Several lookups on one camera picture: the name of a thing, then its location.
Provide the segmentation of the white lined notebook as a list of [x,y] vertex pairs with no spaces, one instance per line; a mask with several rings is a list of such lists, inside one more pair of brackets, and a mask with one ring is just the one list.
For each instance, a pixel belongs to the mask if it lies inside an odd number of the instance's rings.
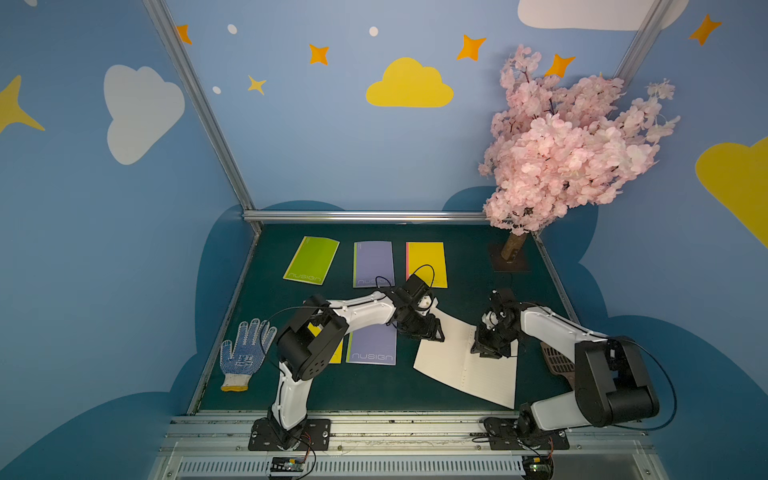
[[356,242],[353,249],[353,287],[393,286],[394,261],[388,241]]

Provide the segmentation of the green cover notebook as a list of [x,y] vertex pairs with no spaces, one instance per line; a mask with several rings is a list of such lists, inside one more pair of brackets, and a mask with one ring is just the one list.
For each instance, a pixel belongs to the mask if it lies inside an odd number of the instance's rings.
[[320,286],[324,283],[340,242],[305,236],[297,248],[283,279]]

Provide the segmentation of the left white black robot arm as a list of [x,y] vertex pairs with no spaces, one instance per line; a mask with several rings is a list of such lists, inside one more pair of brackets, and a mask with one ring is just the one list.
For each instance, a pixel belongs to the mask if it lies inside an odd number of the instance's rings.
[[431,287],[417,275],[396,287],[350,300],[313,295],[277,334],[279,383],[268,419],[279,434],[300,435],[313,379],[330,364],[338,344],[357,330],[393,325],[409,338],[443,342]]

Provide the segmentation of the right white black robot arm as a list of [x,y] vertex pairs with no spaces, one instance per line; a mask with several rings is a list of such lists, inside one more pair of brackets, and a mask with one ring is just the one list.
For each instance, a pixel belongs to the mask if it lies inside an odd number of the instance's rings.
[[554,348],[575,370],[571,392],[520,408],[516,432],[522,437],[612,426],[659,413],[641,348],[632,339],[586,329],[547,307],[518,301],[509,289],[492,291],[471,352],[484,358],[509,357],[512,342],[523,337]]

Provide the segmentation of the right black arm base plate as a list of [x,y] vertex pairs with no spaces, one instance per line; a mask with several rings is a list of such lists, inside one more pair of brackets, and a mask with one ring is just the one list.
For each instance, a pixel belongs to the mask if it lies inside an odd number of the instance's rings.
[[486,417],[481,421],[492,450],[569,450],[564,430],[542,431],[538,427],[519,426],[518,419]]

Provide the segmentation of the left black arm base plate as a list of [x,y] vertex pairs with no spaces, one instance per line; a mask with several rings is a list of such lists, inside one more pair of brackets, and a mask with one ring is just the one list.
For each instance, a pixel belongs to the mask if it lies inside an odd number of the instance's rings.
[[293,451],[310,447],[314,451],[329,448],[332,423],[329,419],[305,419],[285,430],[271,417],[257,419],[251,428],[249,451]]

